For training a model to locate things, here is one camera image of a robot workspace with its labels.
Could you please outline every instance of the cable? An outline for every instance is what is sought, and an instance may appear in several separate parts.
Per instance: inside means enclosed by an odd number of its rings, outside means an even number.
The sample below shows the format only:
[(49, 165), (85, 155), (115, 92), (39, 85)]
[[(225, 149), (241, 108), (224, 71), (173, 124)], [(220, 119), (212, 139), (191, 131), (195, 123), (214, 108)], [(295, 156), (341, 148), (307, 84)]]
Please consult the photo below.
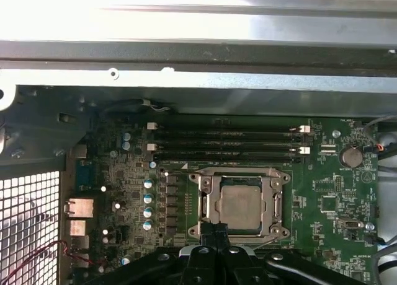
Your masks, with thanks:
[(397, 267), (397, 260), (391, 260), (389, 262), (382, 263), (380, 266), (378, 266), (378, 271), (380, 274), (382, 274), (382, 272), (396, 267)]
[(378, 166), (379, 172), (397, 173), (397, 167)]
[(366, 137), (368, 137), (368, 139), (371, 142), (373, 142), (375, 145), (377, 145), (379, 151), (383, 151), (385, 148), (375, 138), (373, 138), (373, 136), (370, 134), (369, 128), (379, 122), (388, 121), (388, 120), (391, 120), (394, 118), (397, 118), (397, 115), (383, 116), (381, 118), (377, 118), (377, 119), (370, 121), (363, 127), (363, 130), (362, 130), (363, 133), (366, 135)]
[(25, 260), (15, 268), (14, 271), (12, 271), (1, 283), (1, 285), (6, 285), (8, 283), (8, 281), (17, 274), (17, 272), (19, 270), (21, 270), (25, 265), (28, 265), (35, 257), (39, 256), (41, 253), (43, 253), (44, 251), (48, 250), (49, 248), (51, 248), (52, 246), (56, 245), (56, 244), (62, 244), (63, 246), (63, 255), (70, 257), (72, 259), (77, 259), (77, 260), (82, 260), (85, 262), (88, 262), (90, 265), (94, 265), (95, 263), (93, 261), (91, 261), (90, 259), (86, 259), (77, 255), (73, 255), (69, 253), (69, 247), (68, 247), (68, 243), (65, 242), (64, 240), (56, 240), (54, 242), (49, 243), (48, 245), (41, 247), (41, 248), (37, 248), (35, 250), (33, 250), (32, 252), (29, 253), (28, 257), (25, 258)]
[(381, 285), (380, 274), (378, 270), (379, 259), (394, 252), (397, 252), (397, 243), (394, 243), (393, 245), (390, 245), (389, 247), (386, 247), (371, 256), (371, 270), (373, 277), (375, 278), (375, 284)]

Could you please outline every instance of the electrolytic capacitor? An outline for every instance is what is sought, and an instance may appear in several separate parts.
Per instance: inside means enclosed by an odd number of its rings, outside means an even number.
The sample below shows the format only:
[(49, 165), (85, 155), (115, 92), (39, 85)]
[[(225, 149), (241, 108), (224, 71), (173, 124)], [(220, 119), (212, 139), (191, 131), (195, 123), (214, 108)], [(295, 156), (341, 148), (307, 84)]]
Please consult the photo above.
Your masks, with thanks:
[(152, 213), (153, 213), (152, 208), (146, 208), (145, 210), (143, 210), (143, 217), (150, 218)]
[(106, 227), (104, 230), (102, 230), (102, 234), (103, 234), (103, 235), (108, 235), (108, 234), (110, 234), (110, 233), (113, 232), (113, 231), (114, 231), (113, 226), (108, 226), (108, 227)]
[(102, 243), (109, 243), (113, 238), (114, 236), (112, 234), (108, 234), (102, 238)]
[(110, 158), (116, 158), (117, 157), (117, 151), (111, 151), (109, 153)]
[(127, 203), (125, 201), (120, 201), (120, 202), (114, 204), (115, 209), (125, 208), (126, 206), (127, 206)]
[(151, 227), (152, 227), (152, 225), (153, 225), (153, 221), (152, 220), (146, 220), (144, 223), (143, 223), (143, 229), (144, 230), (150, 230), (151, 229)]
[(130, 262), (132, 262), (132, 256), (130, 254), (124, 255), (124, 257), (122, 258), (122, 265), (127, 265)]
[(131, 134), (126, 132), (123, 134), (123, 140), (124, 141), (129, 141), (131, 139)]
[(147, 180), (143, 181), (143, 186), (146, 189), (150, 189), (153, 186), (153, 180), (147, 179)]
[(153, 199), (154, 199), (153, 195), (148, 193), (148, 194), (145, 194), (145, 196), (143, 197), (143, 202), (148, 204), (148, 203), (151, 203), (153, 201)]
[(128, 151), (131, 148), (131, 144), (128, 141), (123, 142), (122, 144), (123, 150)]
[(102, 187), (100, 188), (100, 191), (103, 192), (103, 193), (105, 193), (106, 191), (110, 191), (111, 189), (112, 189), (112, 186), (106, 185), (106, 186), (102, 186)]

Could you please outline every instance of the metal frame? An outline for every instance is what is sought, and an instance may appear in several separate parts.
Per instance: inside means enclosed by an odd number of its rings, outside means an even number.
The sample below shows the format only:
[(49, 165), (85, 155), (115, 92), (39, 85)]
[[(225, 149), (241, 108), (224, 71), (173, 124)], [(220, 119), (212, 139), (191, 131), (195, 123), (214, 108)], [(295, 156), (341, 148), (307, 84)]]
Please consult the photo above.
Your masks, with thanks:
[[(234, 168), (234, 167), (207, 167), (189, 175), (189, 180), (197, 183), (199, 191), (206, 193), (206, 218), (217, 224), (220, 222), (220, 213), (215, 204), (221, 199), (222, 177), (239, 178), (241, 174), (252, 174), (246, 178), (260, 177), (261, 189), (261, 230), (256, 235), (229, 235), (231, 243), (266, 243), (288, 237), (290, 231), (282, 226), (282, 185), (291, 180), (289, 174), (271, 168)], [(202, 214), (203, 202), (198, 202), (198, 216)], [(197, 226), (189, 229), (194, 237), (201, 235), (201, 221)]]

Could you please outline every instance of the green circuit board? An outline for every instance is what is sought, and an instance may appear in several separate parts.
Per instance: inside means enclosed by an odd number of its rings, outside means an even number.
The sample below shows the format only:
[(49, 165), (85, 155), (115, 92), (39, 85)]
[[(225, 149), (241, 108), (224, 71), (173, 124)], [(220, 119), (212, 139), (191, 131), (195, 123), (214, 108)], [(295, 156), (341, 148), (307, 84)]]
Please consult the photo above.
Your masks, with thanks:
[[(228, 129), (239, 127), (310, 127), (307, 141), (310, 153), (299, 162), (271, 162), (263, 160), (158, 160), (155, 152), (147, 151), (153, 142), (147, 123), (179, 125), (180, 127), (207, 127)], [(372, 284), (369, 273), (370, 255), (377, 247), (364, 241), (365, 234), (377, 233), (377, 155), (371, 150), (370, 141), (362, 133), (360, 120), (347, 118), (292, 118), (269, 116), (213, 116), (213, 115), (122, 115), (99, 121), (88, 144), (89, 166), (94, 164), (95, 179), (90, 189), (108, 185), (112, 191), (104, 196), (100, 210), (95, 243), (97, 249), (109, 246), (117, 249), (118, 257), (131, 255), (139, 258), (156, 247), (183, 247), (198, 243), (189, 229), (199, 218), (200, 194), (197, 184), (189, 180), (189, 174), (206, 167), (274, 168), (291, 176), (282, 188), (282, 225), (290, 236), (275, 240), (258, 249), (271, 248), (298, 250), (311, 261), (339, 273)], [(129, 133), (128, 150), (122, 148), (123, 133)], [(346, 148), (360, 148), (360, 158), (350, 162), (359, 165), (346, 166), (342, 152)], [(86, 164), (78, 166), (77, 172)], [(167, 179), (164, 173), (169, 172)], [(143, 187), (147, 179), (153, 181), (149, 189)], [(174, 193), (174, 222), (168, 232), (166, 207), (167, 185)], [(143, 197), (151, 193), (153, 201), (144, 204)], [(124, 201), (124, 208), (115, 210), (114, 203)], [(145, 230), (143, 216), (150, 207), (151, 228)], [(354, 228), (340, 223), (353, 219)], [(365, 228), (367, 223), (375, 226)], [(123, 237), (117, 243), (104, 245), (100, 230), (107, 226), (123, 229)], [(246, 243), (252, 248), (257, 244)]]

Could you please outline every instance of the mesh grille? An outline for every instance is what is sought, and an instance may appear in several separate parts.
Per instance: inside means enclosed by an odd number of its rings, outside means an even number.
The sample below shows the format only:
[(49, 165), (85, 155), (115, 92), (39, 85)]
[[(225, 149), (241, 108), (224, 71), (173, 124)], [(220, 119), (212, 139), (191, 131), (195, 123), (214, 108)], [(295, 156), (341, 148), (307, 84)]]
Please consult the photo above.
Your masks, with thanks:
[[(6, 278), (26, 256), (58, 240), (59, 172), (0, 180), (0, 272)], [(32, 260), (9, 285), (56, 285), (57, 246)]]

